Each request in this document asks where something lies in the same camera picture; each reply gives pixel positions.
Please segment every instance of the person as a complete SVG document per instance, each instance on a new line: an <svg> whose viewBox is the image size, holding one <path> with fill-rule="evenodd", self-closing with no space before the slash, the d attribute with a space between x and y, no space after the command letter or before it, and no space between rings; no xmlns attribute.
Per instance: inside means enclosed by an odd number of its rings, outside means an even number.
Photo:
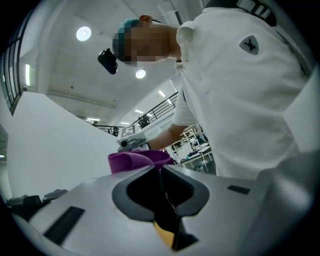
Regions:
<svg viewBox="0 0 320 256"><path fill-rule="evenodd" d="M198 123L216 174L247 180L299 153L283 112L307 78L290 46L262 19L210 7L176 28L142 15L121 24L112 47L129 65L176 61L182 88L172 125L148 142L152 150Z"/></svg>

